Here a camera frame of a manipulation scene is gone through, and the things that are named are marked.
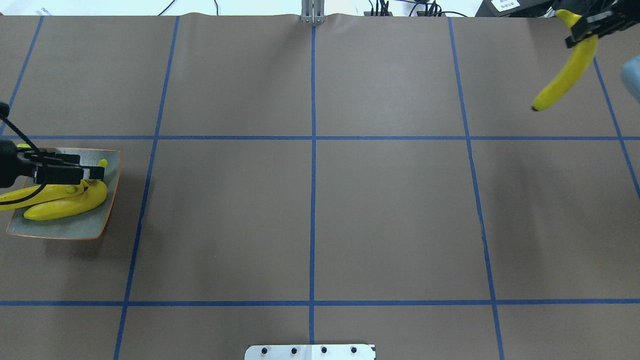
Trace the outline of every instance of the black device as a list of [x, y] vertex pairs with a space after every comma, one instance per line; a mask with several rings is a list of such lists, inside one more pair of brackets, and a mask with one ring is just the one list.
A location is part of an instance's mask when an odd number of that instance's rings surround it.
[[82, 179], [104, 179], [104, 168], [80, 165], [80, 155], [60, 154], [35, 147], [9, 119], [9, 105], [0, 102], [0, 119], [29, 147], [17, 147], [0, 139], [0, 188], [11, 187], [19, 176], [32, 177], [36, 184], [80, 184]]
[[571, 27], [571, 36], [565, 39], [571, 48], [585, 38], [598, 35], [602, 38], [616, 31], [623, 31], [640, 23], [640, 1], [638, 0], [596, 0], [556, 1], [554, 9], [566, 9], [582, 15]]
[[554, 0], [517, 0], [516, 7], [500, 11], [491, 0], [483, 0], [476, 17], [540, 17], [553, 5]]

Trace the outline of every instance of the light blue object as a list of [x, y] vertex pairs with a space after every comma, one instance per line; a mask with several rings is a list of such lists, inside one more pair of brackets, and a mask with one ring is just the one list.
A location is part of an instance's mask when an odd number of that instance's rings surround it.
[[636, 101], [640, 102], [640, 55], [622, 65], [622, 82]]

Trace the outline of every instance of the metal bracket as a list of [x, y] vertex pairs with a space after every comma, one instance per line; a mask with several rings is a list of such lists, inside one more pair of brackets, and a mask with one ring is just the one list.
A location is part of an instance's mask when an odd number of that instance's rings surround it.
[[302, 0], [300, 19], [305, 24], [322, 24], [324, 17], [324, 0]]
[[376, 346], [348, 345], [254, 345], [244, 360], [376, 360]]

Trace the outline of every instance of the table surface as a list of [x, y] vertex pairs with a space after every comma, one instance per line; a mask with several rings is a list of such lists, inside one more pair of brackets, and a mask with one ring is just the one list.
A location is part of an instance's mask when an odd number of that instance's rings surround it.
[[0, 17], [14, 123], [123, 153], [100, 240], [0, 234], [0, 358], [636, 358], [639, 30], [534, 113], [557, 19]]

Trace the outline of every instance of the banana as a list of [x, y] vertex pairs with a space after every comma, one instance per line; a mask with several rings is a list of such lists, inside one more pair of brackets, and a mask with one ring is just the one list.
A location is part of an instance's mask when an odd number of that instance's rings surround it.
[[[556, 17], [564, 21], [569, 30], [571, 30], [571, 27], [582, 16], [568, 10], [558, 10]], [[597, 49], [598, 35], [593, 35], [573, 47], [573, 52], [562, 70], [533, 101], [533, 106], [531, 106], [533, 111], [542, 111], [560, 100], [589, 68]]]
[[[15, 190], [14, 192], [6, 193], [0, 195], [0, 201], [11, 201], [16, 200], [22, 197], [33, 193], [39, 185], [30, 186], [29, 188], [23, 188], [20, 190]], [[57, 199], [64, 199], [67, 197], [74, 197], [82, 194], [84, 192], [84, 186], [80, 185], [47, 185], [44, 189], [34, 197], [30, 198], [27, 201], [18, 202], [12, 205], [0, 205], [0, 211], [3, 210], [13, 210], [18, 208], [24, 208], [25, 206], [31, 206], [34, 204], [39, 204], [41, 202], [47, 202]]]
[[80, 196], [34, 205], [24, 212], [24, 217], [30, 220], [53, 220], [95, 209], [107, 198], [107, 185], [99, 180], [82, 182], [86, 190]]

